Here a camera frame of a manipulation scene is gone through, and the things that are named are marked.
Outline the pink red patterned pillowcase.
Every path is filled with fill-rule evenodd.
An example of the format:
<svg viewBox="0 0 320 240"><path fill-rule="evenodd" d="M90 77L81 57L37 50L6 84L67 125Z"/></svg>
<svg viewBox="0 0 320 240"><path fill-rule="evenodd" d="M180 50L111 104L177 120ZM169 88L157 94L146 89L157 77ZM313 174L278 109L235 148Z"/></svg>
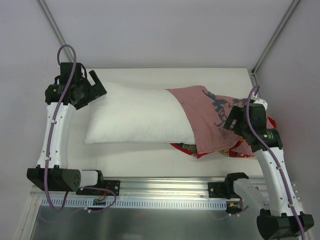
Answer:
<svg viewBox="0 0 320 240"><path fill-rule="evenodd" d="M172 143L174 148L197 159L212 153L232 158L254 156L243 137L223 128L232 107L242 108L246 98L217 95L201 85L168 91L182 106L195 139L195 144Z"/></svg>

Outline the white pillow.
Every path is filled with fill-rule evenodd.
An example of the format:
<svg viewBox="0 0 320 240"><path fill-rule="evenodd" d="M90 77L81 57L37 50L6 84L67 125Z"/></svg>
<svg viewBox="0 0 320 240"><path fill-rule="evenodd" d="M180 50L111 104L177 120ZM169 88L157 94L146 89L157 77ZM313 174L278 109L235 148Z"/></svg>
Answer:
<svg viewBox="0 0 320 240"><path fill-rule="evenodd" d="M166 89L128 87L104 82L107 93L89 104L84 144L195 144L182 105Z"/></svg>

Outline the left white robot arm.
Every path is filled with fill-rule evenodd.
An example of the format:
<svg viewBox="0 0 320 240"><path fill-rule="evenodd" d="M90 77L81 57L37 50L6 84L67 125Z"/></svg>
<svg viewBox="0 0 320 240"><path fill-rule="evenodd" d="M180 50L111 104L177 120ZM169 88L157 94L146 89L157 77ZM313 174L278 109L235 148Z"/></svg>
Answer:
<svg viewBox="0 0 320 240"><path fill-rule="evenodd" d="M107 94L96 72L80 62L62 62L60 74L45 90L47 122L40 157L26 177L40 190L77 192L83 187L93 195L104 191L100 170L69 168L68 142L75 112Z"/></svg>

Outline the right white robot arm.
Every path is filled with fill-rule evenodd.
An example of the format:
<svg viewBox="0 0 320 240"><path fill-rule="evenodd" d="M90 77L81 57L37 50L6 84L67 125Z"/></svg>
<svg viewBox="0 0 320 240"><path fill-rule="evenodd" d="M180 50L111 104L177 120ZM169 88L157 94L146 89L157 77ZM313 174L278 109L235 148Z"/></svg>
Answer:
<svg viewBox="0 0 320 240"><path fill-rule="evenodd" d="M265 240L306 239L314 226L313 216L304 213L287 172L283 144L275 128L267 128L262 104L233 106L224 129L241 136L250 146L263 173L268 196L265 197L243 172L230 173L224 180L226 198L239 196L256 212L256 225Z"/></svg>

